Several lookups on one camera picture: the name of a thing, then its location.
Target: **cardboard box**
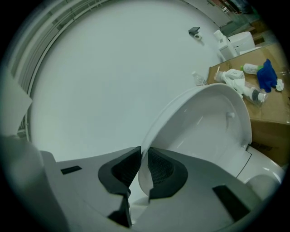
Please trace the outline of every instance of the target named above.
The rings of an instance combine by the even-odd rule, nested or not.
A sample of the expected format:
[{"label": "cardboard box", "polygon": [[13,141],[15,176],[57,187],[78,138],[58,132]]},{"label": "cardboard box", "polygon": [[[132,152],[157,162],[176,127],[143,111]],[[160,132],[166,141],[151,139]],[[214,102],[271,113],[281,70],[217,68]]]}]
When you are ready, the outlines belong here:
[{"label": "cardboard box", "polygon": [[[290,159],[290,72],[288,63],[279,44],[272,44],[210,67],[208,84],[215,83],[214,74],[231,68],[241,69],[241,65],[251,63],[263,65],[269,59],[279,79],[283,80],[284,90],[272,88],[267,100],[257,107],[247,99],[244,102],[249,111],[254,148],[267,155],[280,166]],[[259,86],[257,75],[246,74],[246,81]]]}]

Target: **blue glove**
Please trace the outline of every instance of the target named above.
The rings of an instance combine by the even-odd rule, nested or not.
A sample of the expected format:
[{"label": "blue glove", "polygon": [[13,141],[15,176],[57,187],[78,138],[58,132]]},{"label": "blue glove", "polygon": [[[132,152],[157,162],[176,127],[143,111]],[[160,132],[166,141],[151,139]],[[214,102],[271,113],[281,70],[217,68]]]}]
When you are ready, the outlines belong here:
[{"label": "blue glove", "polygon": [[269,59],[264,63],[264,67],[257,72],[257,76],[260,88],[265,89],[266,92],[271,92],[271,87],[276,87],[277,75]]}]

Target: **toilet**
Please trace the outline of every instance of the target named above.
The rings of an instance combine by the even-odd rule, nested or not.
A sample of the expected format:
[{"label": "toilet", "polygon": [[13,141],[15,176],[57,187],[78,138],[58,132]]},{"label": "toilet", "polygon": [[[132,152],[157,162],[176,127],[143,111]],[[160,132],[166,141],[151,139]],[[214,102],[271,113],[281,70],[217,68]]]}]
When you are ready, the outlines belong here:
[{"label": "toilet", "polygon": [[250,32],[241,32],[228,37],[235,50],[240,52],[255,48],[255,43]]},{"label": "toilet", "polygon": [[284,171],[251,141],[250,117],[235,90],[220,83],[187,90],[163,109],[141,145],[140,187],[147,195],[153,188],[147,160],[153,147],[212,162],[264,200],[281,184]]}]

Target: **clear plastic bottle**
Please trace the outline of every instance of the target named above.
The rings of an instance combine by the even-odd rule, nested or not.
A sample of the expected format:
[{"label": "clear plastic bottle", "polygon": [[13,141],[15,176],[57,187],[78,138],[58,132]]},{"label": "clear plastic bottle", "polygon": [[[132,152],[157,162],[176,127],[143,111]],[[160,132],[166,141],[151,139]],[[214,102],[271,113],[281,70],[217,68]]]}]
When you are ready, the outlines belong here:
[{"label": "clear plastic bottle", "polygon": [[196,71],[193,71],[192,76],[194,78],[194,82],[196,84],[196,86],[202,86],[202,85],[207,85],[207,81],[205,80],[205,78],[201,75],[199,75],[198,73],[196,73]]}]

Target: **plastic bottle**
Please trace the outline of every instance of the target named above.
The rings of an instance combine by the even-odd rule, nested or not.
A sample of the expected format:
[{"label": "plastic bottle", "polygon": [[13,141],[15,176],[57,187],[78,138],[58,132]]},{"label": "plastic bottle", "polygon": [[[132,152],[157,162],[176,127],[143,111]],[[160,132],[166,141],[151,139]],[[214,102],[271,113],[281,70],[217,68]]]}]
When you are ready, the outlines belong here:
[{"label": "plastic bottle", "polygon": [[248,74],[257,74],[261,68],[263,68],[263,65],[254,65],[250,63],[241,66],[241,70]]},{"label": "plastic bottle", "polygon": [[196,73],[196,71],[193,71],[192,76],[194,78],[195,84],[196,86],[202,86],[202,85],[207,85],[207,81],[205,80],[205,78],[199,74]]}]

